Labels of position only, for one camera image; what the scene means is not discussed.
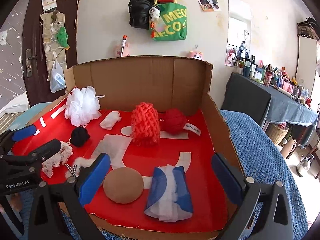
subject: black pom-pom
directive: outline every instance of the black pom-pom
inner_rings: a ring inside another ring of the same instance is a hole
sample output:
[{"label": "black pom-pom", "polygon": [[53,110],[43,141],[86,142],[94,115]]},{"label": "black pom-pom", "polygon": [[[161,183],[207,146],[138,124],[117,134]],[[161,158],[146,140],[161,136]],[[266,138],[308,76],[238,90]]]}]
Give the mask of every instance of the black pom-pom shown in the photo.
[{"label": "black pom-pom", "polygon": [[74,128],[71,132],[70,142],[76,147],[81,147],[89,138],[90,135],[88,134],[87,129],[80,126]]}]

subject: woven basket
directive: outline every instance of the woven basket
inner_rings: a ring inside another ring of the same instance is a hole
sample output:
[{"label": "woven basket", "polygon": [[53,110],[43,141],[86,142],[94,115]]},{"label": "woven basket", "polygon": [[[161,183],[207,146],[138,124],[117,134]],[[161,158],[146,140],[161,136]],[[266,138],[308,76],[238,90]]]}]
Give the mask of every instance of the woven basket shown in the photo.
[{"label": "woven basket", "polygon": [[285,129],[280,128],[277,124],[269,123],[266,134],[271,141],[277,146],[288,132],[288,126]]}]

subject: beige vase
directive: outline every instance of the beige vase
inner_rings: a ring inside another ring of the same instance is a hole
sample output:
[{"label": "beige vase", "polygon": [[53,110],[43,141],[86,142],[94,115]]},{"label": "beige vase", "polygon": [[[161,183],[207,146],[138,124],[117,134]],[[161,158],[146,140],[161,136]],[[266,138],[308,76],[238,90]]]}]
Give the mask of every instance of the beige vase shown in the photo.
[{"label": "beige vase", "polygon": [[290,152],[293,151],[293,149],[296,147],[297,142],[292,137],[290,140],[284,145],[284,147],[281,150],[281,154],[283,158],[286,158]]}]

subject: black bag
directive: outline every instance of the black bag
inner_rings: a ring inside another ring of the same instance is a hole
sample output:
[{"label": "black bag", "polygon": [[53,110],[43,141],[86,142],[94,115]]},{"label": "black bag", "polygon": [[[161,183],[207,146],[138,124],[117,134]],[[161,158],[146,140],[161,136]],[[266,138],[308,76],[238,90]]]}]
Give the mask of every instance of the black bag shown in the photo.
[{"label": "black bag", "polygon": [[149,10],[155,0],[130,0],[129,13],[130,25],[134,28],[149,29]]}]

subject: red yarn bundle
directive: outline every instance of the red yarn bundle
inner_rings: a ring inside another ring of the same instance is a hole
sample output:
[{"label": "red yarn bundle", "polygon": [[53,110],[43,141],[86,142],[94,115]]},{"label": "red yarn bundle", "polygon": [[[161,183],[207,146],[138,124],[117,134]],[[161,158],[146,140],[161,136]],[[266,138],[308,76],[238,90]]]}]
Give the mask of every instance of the red yarn bundle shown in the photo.
[{"label": "red yarn bundle", "polygon": [[153,104],[141,103],[132,111],[132,141],[138,146],[156,145],[160,139],[158,112]]},{"label": "red yarn bundle", "polygon": [[164,130],[171,134],[178,134],[183,131],[187,122],[186,116],[178,109],[169,109],[164,114]]}]

